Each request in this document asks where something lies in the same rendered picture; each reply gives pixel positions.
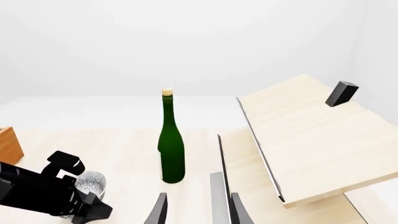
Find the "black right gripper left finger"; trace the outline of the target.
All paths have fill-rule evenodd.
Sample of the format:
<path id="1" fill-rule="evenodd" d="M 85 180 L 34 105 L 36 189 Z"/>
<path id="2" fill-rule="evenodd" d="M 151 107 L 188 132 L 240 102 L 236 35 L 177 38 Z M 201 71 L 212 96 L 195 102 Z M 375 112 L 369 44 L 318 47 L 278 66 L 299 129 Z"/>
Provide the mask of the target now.
<path id="1" fill-rule="evenodd" d="M 144 224 L 165 224 L 167 219 L 168 197 L 165 192 L 159 194 L 159 197 L 145 220 Z"/>

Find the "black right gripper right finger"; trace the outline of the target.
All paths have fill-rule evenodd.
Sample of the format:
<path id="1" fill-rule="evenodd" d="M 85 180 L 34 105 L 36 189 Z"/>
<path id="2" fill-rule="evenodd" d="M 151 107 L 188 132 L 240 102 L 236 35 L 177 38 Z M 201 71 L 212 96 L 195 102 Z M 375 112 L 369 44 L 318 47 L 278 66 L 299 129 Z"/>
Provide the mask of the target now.
<path id="1" fill-rule="evenodd" d="M 249 216 L 248 212 L 246 211 L 239 194 L 233 192 L 231 194 L 232 200 L 232 224 L 254 224 L 251 217 Z"/>

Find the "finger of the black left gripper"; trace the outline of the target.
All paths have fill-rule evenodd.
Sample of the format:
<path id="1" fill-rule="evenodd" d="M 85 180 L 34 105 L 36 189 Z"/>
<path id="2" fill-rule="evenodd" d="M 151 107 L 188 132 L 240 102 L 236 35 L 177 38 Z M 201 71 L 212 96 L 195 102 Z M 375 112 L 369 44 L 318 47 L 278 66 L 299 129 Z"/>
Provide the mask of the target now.
<path id="1" fill-rule="evenodd" d="M 92 192 L 78 192 L 78 203 L 74 206 L 72 224 L 86 224 L 95 220 L 108 219 L 113 208 L 102 202 Z"/>

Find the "wooden cabinet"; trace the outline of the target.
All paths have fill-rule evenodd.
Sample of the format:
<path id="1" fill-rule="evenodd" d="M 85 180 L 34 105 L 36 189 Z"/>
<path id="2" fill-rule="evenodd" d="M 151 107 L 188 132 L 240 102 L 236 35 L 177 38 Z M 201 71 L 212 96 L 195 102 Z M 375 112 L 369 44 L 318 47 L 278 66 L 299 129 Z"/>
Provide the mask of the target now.
<path id="1" fill-rule="evenodd" d="M 0 162 L 16 165 L 24 157 L 19 140 L 10 127 L 0 128 Z"/>

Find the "green wine bottle with cork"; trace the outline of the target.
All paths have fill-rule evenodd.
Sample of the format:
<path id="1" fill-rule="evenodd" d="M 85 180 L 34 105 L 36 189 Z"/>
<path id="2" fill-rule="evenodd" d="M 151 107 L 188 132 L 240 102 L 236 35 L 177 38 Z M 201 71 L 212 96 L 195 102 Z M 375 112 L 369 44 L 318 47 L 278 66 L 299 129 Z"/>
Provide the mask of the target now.
<path id="1" fill-rule="evenodd" d="M 185 149 L 174 116 L 173 89 L 162 89 L 163 124 L 158 141 L 162 180 L 168 184 L 185 177 Z"/>

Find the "pale wooden wine rack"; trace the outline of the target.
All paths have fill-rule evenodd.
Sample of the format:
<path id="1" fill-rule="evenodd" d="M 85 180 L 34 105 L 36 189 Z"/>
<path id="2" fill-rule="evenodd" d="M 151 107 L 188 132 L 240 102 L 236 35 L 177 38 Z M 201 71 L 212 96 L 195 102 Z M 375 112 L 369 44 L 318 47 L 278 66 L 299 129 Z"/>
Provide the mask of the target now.
<path id="1" fill-rule="evenodd" d="M 371 188 L 398 180 L 398 126 L 299 75 L 237 102 L 246 127 L 218 136 L 227 211 L 254 224 L 398 224 Z"/>

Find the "black block on rack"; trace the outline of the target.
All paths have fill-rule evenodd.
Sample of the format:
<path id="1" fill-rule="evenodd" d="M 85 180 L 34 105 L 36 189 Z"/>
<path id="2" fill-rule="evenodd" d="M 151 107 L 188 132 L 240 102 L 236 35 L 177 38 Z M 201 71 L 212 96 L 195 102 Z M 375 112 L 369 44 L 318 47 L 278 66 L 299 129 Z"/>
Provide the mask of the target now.
<path id="1" fill-rule="evenodd" d="M 327 98 L 325 104 L 332 108 L 349 102 L 358 89 L 359 86 L 354 83 L 340 81 Z"/>

